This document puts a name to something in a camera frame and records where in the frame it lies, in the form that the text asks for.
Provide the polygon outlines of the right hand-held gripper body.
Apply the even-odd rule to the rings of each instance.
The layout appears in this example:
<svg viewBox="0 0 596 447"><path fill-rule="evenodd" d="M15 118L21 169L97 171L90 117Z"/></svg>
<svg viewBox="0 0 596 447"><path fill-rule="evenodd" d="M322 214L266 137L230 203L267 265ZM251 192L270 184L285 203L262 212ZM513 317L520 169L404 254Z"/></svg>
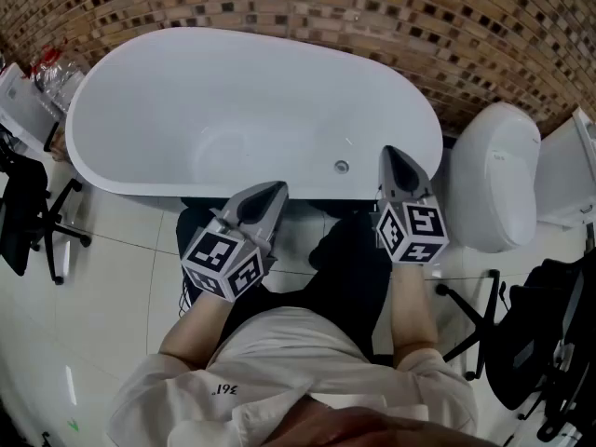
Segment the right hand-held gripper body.
<svg viewBox="0 0 596 447"><path fill-rule="evenodd" d="M432 264L450 240L434 195L417 200L377 200L372 228L378 249L392 264Z"/></svg>

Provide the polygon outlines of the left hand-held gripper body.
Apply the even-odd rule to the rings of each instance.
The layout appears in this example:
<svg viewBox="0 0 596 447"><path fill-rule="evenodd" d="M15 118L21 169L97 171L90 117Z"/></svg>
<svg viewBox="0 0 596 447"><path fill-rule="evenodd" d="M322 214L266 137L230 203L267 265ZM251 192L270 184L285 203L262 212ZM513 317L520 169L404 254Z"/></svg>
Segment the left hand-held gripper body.
<svg viewBox="0 0 596 447"><path fill-rule="evenodd" d="M180 214L180 260L183 299L193 303L210 293L230 303L242 303L265 293L262 278L274 263L270 241L246 234L211 210L183 210Z"/></svg>

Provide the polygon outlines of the person's left forearm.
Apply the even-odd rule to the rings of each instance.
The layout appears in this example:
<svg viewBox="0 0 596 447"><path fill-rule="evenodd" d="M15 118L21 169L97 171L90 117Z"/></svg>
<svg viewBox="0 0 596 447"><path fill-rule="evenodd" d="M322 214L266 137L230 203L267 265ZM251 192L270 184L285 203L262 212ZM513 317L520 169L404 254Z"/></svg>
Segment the person's left forearm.
<svg viewBox="0 0 596 447"><path fill-rule="evenodd" d="M216 351L233 306L210 293L199 295L166 334L158 353L176 358L190 369L204 370Z"/></svg>

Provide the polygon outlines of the person's right forearm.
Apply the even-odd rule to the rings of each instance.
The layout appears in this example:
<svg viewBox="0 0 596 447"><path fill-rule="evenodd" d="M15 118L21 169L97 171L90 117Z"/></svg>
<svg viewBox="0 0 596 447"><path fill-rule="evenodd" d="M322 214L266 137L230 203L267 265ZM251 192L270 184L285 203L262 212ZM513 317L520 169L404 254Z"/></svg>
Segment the person's right forearm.
<svg viewBox="0 0 596 447"><path fill-rule="evenodd" d="M430 309L421 265L393 265L390 313L395 367L415 351L436 347L437 323Z"/></svg>

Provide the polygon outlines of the white bathtub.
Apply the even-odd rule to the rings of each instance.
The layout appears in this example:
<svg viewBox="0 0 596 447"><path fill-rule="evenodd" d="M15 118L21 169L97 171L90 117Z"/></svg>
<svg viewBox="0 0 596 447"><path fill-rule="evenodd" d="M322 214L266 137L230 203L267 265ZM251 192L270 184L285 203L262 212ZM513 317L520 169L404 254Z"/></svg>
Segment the white bathtub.
<svg viewBox="0 0 596 447"><path fill-rule="evenodd" d="M383 64L208 28L151 32L111 51L78 87L65 136L89 183L126 196L226 198L283 181L294 199L369 200L386 145L428 175L443 150L427 98Z"/></svg>

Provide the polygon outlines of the person's right black shoe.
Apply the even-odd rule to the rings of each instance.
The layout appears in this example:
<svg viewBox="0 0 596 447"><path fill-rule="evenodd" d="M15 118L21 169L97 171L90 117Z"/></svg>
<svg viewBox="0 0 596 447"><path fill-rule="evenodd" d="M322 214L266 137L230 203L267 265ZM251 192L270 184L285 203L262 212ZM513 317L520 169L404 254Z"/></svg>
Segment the person's right black shoe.
<svg viewBox="0 0 596 447"><path fill-rule="evenodd" d="M309 253L308 262L315 270L329 264L344 247L345 234L341 227L334 226L318 245Z"/></svg>

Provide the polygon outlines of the white toilet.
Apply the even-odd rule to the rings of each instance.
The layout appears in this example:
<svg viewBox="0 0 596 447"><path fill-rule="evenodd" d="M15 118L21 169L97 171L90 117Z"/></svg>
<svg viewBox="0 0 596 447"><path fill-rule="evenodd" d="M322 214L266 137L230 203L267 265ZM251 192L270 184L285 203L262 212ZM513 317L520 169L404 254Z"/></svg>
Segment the white toilet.
<svg viewBox="0 0 596 447"><path fill-rule="evenodd" d="M540 144L532 118L509 103L487 106L467 125L449 158L445 207L461 245L499 253L533 240Z"/></svg>

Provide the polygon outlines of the person's black trousers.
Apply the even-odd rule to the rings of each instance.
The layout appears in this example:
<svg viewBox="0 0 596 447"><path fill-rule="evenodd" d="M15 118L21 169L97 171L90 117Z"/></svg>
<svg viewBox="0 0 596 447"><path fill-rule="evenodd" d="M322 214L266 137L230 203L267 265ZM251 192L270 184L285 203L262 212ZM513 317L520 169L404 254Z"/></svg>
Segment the person's black trousers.
<svg viewBox="0 0 596 447"><path fill-rule="evenodd" d="M232 303L216 351L237 345L243 353L271 349L282 356L301 351L306 356L346 352L373 358L373 330L385 303L391 264L376 247L370 213L350 213L336 225L345 234L341 252L298 291L276 293L264 287L265 293Z"/></svg>

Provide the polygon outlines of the person's white shirt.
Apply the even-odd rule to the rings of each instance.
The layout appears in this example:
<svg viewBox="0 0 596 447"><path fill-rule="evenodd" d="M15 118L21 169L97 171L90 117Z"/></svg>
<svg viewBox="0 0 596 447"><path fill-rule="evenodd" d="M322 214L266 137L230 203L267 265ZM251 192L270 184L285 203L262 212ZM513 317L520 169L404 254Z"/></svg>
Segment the person's white shirt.
<svg viewBox="0 0 596 447"><path fill-rule="evenodd" d="M203 370L147 357L115 397L109 447L259 447L302 398L477 430L470 384L433 348L370 363L334 324L281 307L243 323Z"/></svg>

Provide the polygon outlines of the black office chair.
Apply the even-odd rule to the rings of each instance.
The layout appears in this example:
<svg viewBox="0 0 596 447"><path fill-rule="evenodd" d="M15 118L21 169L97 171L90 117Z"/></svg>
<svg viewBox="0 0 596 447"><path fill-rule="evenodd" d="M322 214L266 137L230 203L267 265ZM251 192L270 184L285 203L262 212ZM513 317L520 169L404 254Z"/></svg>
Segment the black office chair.
<svg viewBox="0 0 596 447"><path fill-rule="evenodd" d="M488 276L493 283L483 314L447 285L436 287L474 326L445 360L477 346L468 381L485 374L511 411L536 394L545 406L539 440L554 440L570 425L580 435L576 447L596 447L596 248L572 263L546 259L522 285L506 285L496 269Z"/></svg>
<svg viewBox="0 0 596 447"><path fill-rule="evenodd" d="M91 243L89 236L63 225L60 215L67 197L72 192L81 192L83 184L70 180L49 206L51 193L43 164L16 153L2 137L0 172L7 176L0 196L0 257L21 277L27 268L29 252L39 251L39 244L43 243L50 277L55 285L62 285L64 278L56 274L53 235L60 233L76 239L85 248Z"/></svg>

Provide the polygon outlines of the person's chin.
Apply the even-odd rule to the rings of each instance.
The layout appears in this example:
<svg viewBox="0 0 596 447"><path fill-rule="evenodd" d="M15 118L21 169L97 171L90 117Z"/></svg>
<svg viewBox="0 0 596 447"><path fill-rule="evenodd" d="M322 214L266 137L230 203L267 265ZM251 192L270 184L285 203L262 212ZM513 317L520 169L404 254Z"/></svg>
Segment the person's chin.
<svg viewBox="0 0 596 447"><path fill-rule="evenodd" d="M262 447L498 447L428 421L364 407L334 410L309 397L283 417Z"/></svg>

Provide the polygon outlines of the pack of clear water bottles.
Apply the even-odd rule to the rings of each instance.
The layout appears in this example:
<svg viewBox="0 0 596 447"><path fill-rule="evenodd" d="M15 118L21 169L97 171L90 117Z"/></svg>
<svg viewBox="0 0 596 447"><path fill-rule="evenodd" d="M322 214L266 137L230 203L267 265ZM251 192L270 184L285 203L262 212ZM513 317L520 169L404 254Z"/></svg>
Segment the pack of clear water bottles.
<svg viewBox="0 0 596 447"><path fill-rule="evenodd" d="M69 111L78 87L86 75L81 65L67 49L69 41L46 44L33 59L26 77L64 114Z"/></svg>

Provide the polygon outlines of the white side table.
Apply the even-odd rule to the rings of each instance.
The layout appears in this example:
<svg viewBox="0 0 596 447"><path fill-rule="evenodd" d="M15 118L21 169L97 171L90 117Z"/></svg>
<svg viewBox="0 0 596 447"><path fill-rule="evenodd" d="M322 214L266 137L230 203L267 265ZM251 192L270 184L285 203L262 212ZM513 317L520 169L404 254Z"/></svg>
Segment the white side table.
<svg viewBox="0 0 596 447"><path fill-rule="evenodd" d="M49 154L61 113L16 62L0 72L0 125L39 154Z"/></svg>

